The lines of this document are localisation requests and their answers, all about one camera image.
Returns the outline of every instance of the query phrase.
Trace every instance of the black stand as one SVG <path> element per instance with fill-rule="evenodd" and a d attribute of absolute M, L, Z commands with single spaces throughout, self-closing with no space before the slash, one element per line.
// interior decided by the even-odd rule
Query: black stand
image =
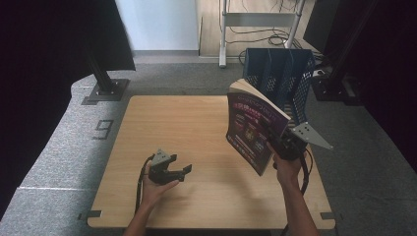
<path fill-rule="evenodd" d="M 87 57 L 92 73 L 97 79 L 97 84 L 92 89 L 89 96 L 86 96 L 82 105 L 97 105 L 99 101 L 119 101 L 122 99 L 123 93 L 129 84 L 128 79 L 113 79 L 107 75 L 106 71 L 100 69 L 92 52 L 87 50 Z"/>
<path fill-rule="evenodd" d="M 336 66 L 332 72 L 327 75 L 323 73 L 312 78 L 312 87 L 316 99 L 319 101 L 343 101 L 346 105 L 362 105 L 360 101 L 360 84 L 355 78 L 347 77 L 346 59 L 351 52 L 360 32 L 368 22 L 368 19 L 374 12 L 379 0 L 373 0 L 362 14 L 362 17 L 353 27 L 349 34 L 346 45 L 343 47 Z"/>

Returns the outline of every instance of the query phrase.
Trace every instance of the book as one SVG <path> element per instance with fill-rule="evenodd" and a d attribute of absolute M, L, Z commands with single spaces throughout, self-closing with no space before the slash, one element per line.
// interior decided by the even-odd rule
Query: book
<path fill-rule="evenodd" d="M 226 140 L 262 176 L 272 157 L 267 146 L 268 127 L 275 134 L 282 135 L 291 117 L 244 79 L 229 87 L 227 101 L 229 125 Z"/>

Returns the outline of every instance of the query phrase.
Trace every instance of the human arm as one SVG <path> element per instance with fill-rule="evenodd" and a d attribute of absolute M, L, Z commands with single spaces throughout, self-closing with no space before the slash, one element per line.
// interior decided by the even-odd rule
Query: human arm
<path fill-rule="evenodd" d="M 273 161 L 277 166 L 276 178 L 281 184 L 291 235 L 320 235 L 300 191 L 298 183 L 298 173 L 301 169 L 300 159 L 283 160 L 270 143 L 268 143 L 268 147 L 273 153 Z"/>
<path fill-rule="evenodd" d="M 147 164 L 144 182 L 143 182 L 143 196 L 138 211 L 135 213 L 132 221 L 124 232 L 124 236 L 144 236 L 147 228 L 148 218 L 153 208 L 162 198 L 162 195 L 178 185 L 179 181 L 175 180 L 166 185 L 157 185 L 153 183 L 149 177 L 150 163 Z"/>

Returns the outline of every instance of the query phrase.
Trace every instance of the wooden table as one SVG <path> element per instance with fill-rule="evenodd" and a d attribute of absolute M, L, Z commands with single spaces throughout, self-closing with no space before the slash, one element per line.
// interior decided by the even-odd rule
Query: wooden table
<path fill-rule="evenodd" d="M 227 123 L 226 96 L 132 97 L 91 208 L 101 216 L 89 218 L 89 226 L 127 227 L 141 168 L 162 148 L 178 155 L 169 170 L 188 164 L 193 170 L 164 195 L 148 227 L 283 228 L 287 221 L 275 170 L 271 166 L 258 176 L 225 139 Z M 321 217 L 331 209 L 316 167 L 305 199 L 317 227 L 333 228 L 333 219 Z"/>

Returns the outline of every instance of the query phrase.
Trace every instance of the stand base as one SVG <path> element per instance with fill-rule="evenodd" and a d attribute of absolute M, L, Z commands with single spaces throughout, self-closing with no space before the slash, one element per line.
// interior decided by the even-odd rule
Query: stand base
<path fill-rule="evenodd" d="M 312 78 L 312 88 L 318 101 L 343 101 L 346 105 L 363 105 L 354 81 L 353 78 L 345 78 L 338 88 L 328 89 L 329 79 L 317 76 Z"/>
<path fill-rule="evenodd" d="M 220 54 L 218 56 L 218 66 L 220 68 L 226 68 L 226 44 L 224 43 L 224 46 L 221 46 L 220 43 Z"/>
<path fill-rule="evenodd" d="M 97 105 L 99 101 L 119 101 L 122 99 L 123 93 L 129 84 L 128 79 L 113 79 L 112 91 L 102 91 L 98 84 L 92 89 L 89 96 L 86 96 L 82 105 Z"/>

